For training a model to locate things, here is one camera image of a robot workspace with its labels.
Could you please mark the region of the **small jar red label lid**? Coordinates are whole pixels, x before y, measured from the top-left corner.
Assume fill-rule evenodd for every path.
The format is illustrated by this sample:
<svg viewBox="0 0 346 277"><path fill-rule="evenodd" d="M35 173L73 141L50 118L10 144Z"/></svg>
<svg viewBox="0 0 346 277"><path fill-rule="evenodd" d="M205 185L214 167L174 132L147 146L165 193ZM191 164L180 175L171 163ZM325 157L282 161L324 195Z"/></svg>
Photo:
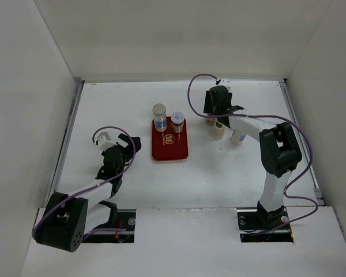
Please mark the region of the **small jar red label lid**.
<svg viewBox="0 0 346 277"><path fill-rule="evenodd" d="M209 126L213 126L217 121L217 118L207 118L206 119L206 124Z"/></svg>

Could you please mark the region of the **tall blue label spice bottle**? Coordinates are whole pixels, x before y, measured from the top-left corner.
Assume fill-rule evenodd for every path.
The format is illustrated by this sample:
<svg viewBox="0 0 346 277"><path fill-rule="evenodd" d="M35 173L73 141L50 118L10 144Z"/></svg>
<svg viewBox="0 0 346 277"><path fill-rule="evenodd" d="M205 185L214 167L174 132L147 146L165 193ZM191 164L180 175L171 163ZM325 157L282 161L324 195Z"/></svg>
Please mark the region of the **tall blue label spice bottle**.
<svg viewBox="0 0 346 277"><path fill-rule="evenodd" d="M162 103L157 103L152 108L153 123L158 132L164 132L167 128L166 107Z"/></svg>

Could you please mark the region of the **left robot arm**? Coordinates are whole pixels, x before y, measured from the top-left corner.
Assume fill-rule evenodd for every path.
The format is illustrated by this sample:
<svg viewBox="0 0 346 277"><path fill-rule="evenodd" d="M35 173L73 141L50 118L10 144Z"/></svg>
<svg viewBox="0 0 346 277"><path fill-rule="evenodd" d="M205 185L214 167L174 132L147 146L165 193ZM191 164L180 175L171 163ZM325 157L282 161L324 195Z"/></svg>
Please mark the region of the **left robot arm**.
<svg viewBox="0 0 346 277"><path fill-rule="evenodd" d="M103 164L95 180L73 193L54 192L43 217L34 227L33 239L41 245L75 252L85 243L134 242L136 211L119 209L111 202L122 186L122 177L141 149L140 137L107 132L93 136Z"/></svg>

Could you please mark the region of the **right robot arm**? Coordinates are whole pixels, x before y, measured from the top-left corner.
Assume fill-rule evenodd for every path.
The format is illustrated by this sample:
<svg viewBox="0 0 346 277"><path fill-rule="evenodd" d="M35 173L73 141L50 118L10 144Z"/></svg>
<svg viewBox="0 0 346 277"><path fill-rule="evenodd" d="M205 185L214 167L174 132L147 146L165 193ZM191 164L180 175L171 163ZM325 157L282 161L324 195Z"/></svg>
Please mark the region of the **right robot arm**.
<svg viewBox="0 0 346 277"><path fill-rule="evenodd" d="M267 229L284 216L284 189L302 160L302 153L289 122L275 124L259 116L241 114L243 107L233 106L231 100L232 93L225 86L212 87L206 91L204 113L259 142L266 178L253 216L260 227Z"/></svg>

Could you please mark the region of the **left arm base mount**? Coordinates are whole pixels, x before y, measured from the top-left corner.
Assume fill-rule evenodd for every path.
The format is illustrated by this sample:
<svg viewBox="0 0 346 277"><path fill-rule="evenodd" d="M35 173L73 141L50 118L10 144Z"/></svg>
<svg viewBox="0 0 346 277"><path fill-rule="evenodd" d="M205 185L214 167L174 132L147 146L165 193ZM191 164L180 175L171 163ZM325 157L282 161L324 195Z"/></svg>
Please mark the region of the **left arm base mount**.
<svg viewBox="0 0 346 277"><path fill-rule="evenodd" d="M118 209L112 202L102 201L91 208L86 217L84 243L133 243L136 227L135 209Z"/></svg>

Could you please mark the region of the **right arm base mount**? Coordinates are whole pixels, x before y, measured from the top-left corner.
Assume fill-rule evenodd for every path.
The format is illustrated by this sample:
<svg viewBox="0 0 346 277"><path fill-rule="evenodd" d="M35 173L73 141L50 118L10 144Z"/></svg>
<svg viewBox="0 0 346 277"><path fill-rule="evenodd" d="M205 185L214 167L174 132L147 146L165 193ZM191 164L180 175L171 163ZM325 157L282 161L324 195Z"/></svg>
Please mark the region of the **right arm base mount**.
<svg viewBox="0 0 346 277"><path fill-rule="evenodd" d="M242 243L290 242L294 241L291 226L279 227L289 220L285 208L267 213L257 210L237 212L240 240Z"/></svg>

